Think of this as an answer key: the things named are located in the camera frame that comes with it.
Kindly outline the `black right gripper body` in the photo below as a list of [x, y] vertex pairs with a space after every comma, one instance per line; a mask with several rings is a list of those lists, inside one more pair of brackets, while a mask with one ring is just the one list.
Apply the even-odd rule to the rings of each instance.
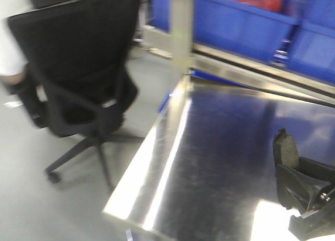
[[298, 240], [334, 235], [334, 185], [322, 191], [318, 202], [321, 202], [318, 210], [291, 216], [288, 230]]

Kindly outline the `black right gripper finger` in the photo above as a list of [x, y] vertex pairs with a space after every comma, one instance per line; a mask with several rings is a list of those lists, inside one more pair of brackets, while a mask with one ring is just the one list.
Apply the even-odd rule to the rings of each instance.
[[299, 157], [297, 171], [318, 180], [334, 183], [334, 166], [332, 165], [327, 165], [305, 157]]
[[327, 192], [331, 182], [312, 178], [284, 165], [276, 166], [275, 177], [277, 198], [286, 210], [295, 208], [303, 215], [326, 205], [321, 194]]

